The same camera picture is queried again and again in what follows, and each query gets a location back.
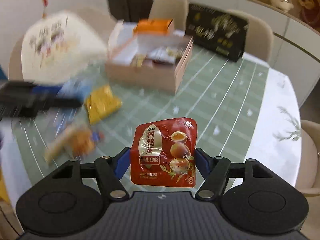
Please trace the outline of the beige cracker packet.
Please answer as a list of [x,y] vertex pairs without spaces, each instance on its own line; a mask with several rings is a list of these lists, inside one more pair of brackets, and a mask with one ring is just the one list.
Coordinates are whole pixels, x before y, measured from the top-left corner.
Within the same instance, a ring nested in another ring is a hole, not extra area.
[[51,163],[63,150],[70,150],[72,157],[88,155],[95,149],[93,132],[90,128],[69,125],[56,139],[47,146],[44,152],[46,163]]

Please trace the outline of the red quail eggs packet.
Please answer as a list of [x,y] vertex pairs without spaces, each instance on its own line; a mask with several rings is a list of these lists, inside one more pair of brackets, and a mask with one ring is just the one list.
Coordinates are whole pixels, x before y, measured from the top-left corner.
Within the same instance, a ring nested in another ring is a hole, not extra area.
[[130,150],[130,177],[137,185],[195,187],[197,123],[173,118],[139,125]]

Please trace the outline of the yellow snack packet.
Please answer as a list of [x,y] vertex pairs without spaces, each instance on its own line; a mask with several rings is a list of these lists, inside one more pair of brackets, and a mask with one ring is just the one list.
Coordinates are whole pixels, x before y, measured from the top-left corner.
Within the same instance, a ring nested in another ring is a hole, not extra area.
[[110,85],[94,90],[85,100],[89,123],[95,125],[122,106],[120,98],[112,93]]

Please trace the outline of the blue snack packet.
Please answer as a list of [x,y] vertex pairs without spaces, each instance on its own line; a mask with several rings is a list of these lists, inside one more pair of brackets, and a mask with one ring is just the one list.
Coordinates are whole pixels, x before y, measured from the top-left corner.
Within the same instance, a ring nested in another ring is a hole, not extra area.
[[62,85],[56,96],[62,99],[76,99],[83,105],[91,91],[92,81],[89,79],[70,79]]

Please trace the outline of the cream mesh food cover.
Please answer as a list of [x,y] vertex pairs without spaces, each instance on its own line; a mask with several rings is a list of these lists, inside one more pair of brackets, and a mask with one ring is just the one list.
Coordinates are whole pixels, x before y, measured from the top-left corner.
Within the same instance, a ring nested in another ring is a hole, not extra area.
[[105,62],[107,46],[94,29],[71,11],[63,10],[33,24],[21,48],[25,81],[58,84]]

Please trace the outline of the green checked tablecloth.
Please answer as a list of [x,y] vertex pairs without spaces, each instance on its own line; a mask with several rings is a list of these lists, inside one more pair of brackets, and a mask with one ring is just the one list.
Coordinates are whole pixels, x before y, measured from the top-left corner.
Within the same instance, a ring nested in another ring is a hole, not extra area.
[[[91,163],[103,155],[114,156],[131,146],[140,124],[178,117],[197,122],[197,147],[212,157],[219,155],[242,163],[256,127],[269,70],[251,60],[229,62],[194,46],[182,83],[176,95],[170,95],[109,81],[102,63],[89,64],[84,77],[93,77],[91,84],[95,87],[110,84],[122,106],[93,126],[102,132],[104,140],[92,153],[80,157],[80,163]],[[27,189],[71,157],[68,151],[62,152],[47,164],[43,154],[48,144],[72,121],[88,122],[85,107],[71,117],[53,111],[13,125],[26,173],[22,178],[30,184]]]

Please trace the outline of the pink cardboard snack box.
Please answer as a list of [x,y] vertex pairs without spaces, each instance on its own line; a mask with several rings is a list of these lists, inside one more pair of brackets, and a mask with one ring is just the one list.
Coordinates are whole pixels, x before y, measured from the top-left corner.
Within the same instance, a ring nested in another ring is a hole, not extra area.
[[135,34],[135,27],[118,21],[112,30],[105,64],[108,77],[175,94],[191,60],[193,38],[178,30],[169,35]]

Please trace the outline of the black gift box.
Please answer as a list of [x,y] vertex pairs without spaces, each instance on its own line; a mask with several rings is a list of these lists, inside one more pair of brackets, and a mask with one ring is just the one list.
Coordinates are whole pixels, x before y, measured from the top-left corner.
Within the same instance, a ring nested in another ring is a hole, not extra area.
[[196,45],[236,62],[245,51],[248,27],[246,18],[190,3],[185,35],[191,36]]

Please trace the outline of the beige chair right side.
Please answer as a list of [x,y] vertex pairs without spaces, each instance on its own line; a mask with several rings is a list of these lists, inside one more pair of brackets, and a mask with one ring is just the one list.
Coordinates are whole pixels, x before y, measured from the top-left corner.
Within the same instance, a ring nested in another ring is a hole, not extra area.
[[245,52],[265,62],[269,62],[274,43],[271,27],[262,19],[246,12],[233,9],[228,9],[227,12],[248,20]]

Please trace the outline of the orange carton box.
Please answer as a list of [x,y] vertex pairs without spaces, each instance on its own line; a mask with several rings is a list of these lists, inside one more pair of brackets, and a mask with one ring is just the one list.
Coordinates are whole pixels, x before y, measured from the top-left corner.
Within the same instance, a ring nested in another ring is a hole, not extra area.
[[173,19],[143,19],[133,29],[136,34],[169,35],[175,30]]

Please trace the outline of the beige dining chair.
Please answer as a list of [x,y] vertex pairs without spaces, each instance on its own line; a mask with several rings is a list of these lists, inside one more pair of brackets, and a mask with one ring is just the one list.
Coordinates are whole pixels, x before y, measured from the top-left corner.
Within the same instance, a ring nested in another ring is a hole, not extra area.
[[188,0],[154,0],[149,19],[174,19],[184,22],[188,14]]

